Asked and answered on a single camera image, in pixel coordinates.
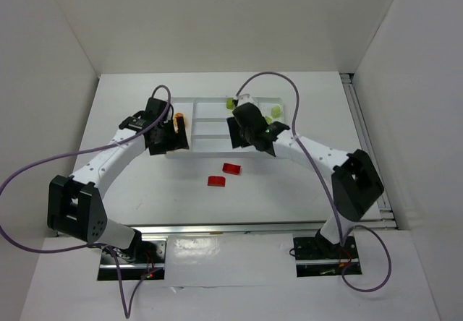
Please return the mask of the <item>red curved lego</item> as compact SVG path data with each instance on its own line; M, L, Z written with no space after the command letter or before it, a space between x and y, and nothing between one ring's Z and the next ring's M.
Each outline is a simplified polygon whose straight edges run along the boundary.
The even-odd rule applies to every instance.
M209 176L207 180L209 187L225 187L226 178L224 176Z

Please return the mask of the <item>red rectangular lego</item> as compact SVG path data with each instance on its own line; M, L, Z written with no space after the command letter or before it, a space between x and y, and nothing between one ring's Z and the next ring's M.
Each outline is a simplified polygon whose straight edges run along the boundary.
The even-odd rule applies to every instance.
M240 175L242 172L242 167L240 165L233 164L233 163L224 163L222 167L222 171L225 174Z

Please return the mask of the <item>yellow oval lego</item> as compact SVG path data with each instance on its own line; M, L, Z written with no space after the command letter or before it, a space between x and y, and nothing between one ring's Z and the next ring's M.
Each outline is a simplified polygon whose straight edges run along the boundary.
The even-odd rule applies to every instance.
M185 123L185 118L184 118L183 113L180 113L180 112L175 113L173 121L174 121L174 130L177 134L186 131L186 123Z

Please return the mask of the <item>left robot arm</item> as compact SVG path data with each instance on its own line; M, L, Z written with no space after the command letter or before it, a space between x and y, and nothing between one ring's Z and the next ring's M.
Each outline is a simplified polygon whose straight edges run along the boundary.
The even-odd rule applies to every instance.
M140 231L108 218L103 199L139 155L188 149L184 116L165 100L149 98L145 110L128 116L104 149L70 176L55 176L48 189L47 226L87 244L105 244L129 262L155 252Z

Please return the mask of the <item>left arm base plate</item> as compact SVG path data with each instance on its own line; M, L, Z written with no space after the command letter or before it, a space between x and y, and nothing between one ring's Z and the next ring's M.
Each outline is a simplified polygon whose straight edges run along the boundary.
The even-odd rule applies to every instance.
M160 281L165 276L167 239L145 240L141 252L130 257L120 249L93 244L91 249L100 249L98 281L117 281L116 265L119 265L123 281L136 281L146 276L148 281Z

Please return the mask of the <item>small green lego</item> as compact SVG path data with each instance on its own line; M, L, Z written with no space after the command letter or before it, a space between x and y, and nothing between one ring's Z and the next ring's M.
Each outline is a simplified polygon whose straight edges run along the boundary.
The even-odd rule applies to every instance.
M227 98L226 99L226 109L227 110L234 110L236 108L237 101L233 98Z

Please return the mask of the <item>light green tall lego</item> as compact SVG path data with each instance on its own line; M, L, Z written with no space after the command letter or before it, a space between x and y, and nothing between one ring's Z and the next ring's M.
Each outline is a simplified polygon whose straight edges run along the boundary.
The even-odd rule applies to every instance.
M272 116L274 119L279 118L281 115L282 115L282 108L281 108L281 106L274 106L274 107L271 109L271 116Z

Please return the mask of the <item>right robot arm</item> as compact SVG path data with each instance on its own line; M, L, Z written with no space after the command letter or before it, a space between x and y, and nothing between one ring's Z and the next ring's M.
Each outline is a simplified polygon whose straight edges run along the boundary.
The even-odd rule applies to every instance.
M364 150L336 150L279 121L269 124L252 103L237 106L226 122L233 148L253 147L316 173L333 212L318 231L325 245L344 244L348 233L384 193L383 182Z

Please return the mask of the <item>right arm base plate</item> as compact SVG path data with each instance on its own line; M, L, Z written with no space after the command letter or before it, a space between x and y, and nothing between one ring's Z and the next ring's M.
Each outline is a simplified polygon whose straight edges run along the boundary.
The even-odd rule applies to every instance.
M346 275L362 275L357 243L353 236L347 239L343 248L323 251L314 236L293 238L293 247L289 255L295 259L298 278L327 277L341 275L347 268Z

